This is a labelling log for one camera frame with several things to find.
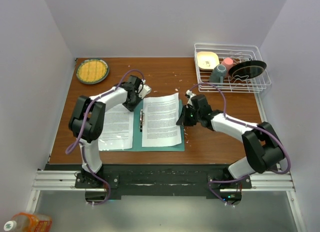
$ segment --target paper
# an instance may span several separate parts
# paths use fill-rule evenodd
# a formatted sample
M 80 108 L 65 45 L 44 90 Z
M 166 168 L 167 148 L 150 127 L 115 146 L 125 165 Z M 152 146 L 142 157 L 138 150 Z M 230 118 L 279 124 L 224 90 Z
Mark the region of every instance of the paper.
M 98 139 L 100 151 L 132 148 L 134 113 L 122 104 L 108 110 L 104 115 L 103 130 Z
M 180 144 L 181 129 L 178 93 L 171 96 L 148 97 L 143 100 L 144 125 L 142 147 L 162 147 Z

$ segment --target wooden table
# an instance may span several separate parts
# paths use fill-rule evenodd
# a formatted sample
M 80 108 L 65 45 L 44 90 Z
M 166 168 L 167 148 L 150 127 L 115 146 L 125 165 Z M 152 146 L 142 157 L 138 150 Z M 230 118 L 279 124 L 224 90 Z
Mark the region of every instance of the wooden table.
M 86 58 L 77 60 L 76 67 Z M 62 118 L 54 142 L 50 164 L 81 164 L 79 147 L 70 155 L 65 150 L 75 138 L 68 129 L 68 122 L 76 100 L 80 95 L 92 96 L 109 90 L 117 84 L 124 73 L 139 69 L 144 73 L 146 83 L 152 88 L 148 96 L 165 96 L 176 93 L 183 104 L 186 91 L 197 82 L 193 58 L 103 58 L 110 67 L 108 77 L 95 85 L 85 85 L 78 81 L 76 73 L 66 98 Z M 227 113 L 230 116 L 249 121 L 261 121 L 256 99 L 251 93 L 226 93 Z M 212 109 L 223 109 L 219 93 L 206 93 Z M 231 164 L 245 156 L 241 142 L 223 133 L 212 132 L 200 124 L 185 128 L 184 152 L 100 152 L 104 164 Z

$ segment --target dish rack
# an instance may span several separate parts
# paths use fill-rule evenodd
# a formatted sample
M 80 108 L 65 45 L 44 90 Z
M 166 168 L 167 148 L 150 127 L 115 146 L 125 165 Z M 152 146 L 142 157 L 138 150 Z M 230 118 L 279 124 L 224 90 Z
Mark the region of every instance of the dish rack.
M 261 54 L 256 46 L 242 46 L 242 45 L 222 45 L 222 44 L 206 44 L 196 43 L 194 45 L 194 62 L 196 77 L 198 83 L 209 82 L 211 71 L 200 71 L 197 62 L 197 52 L 212 51 L 219 57 L 220 62 L 226 57 L 233 59 L 233 64 L 249 61 L 261 60 Z M 271 85 L 271 80 L 267 70 L 261 75 L 252 78 L 232 78 L 228 76 L 222 83 L 215 83 L 215 85 L 223 92 L 237 92 L 237 93 L 259 93 Z M 199 92 L 217 92 L 209 85 L 198 86 Z

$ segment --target teal folder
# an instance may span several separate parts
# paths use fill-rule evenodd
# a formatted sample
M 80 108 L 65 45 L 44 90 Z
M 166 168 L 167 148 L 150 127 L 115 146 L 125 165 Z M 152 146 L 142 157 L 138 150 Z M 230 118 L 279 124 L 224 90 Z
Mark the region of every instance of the teal folder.
M 140 110 L 143 109 L 143 101 L 135 108 L 133 115 L 133 140 L 132 148 L 109 151 L 185 151 L 184 128 L 181 126 L 181 144 L 165 147 L 142 147 L 142 132 L 140 131 Z M 179 100 L 179 114 L 182 111 L 182 101 Z

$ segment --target black plate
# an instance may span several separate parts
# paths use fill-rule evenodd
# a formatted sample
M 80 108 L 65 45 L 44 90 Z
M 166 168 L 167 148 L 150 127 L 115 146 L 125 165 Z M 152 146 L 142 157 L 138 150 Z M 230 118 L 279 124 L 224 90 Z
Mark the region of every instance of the black plate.
M 234 79 L 246 80 L 262 74 L 267 67 L 264 61 L 245 61 L 233 66 L 229 70 L 229 75 Z

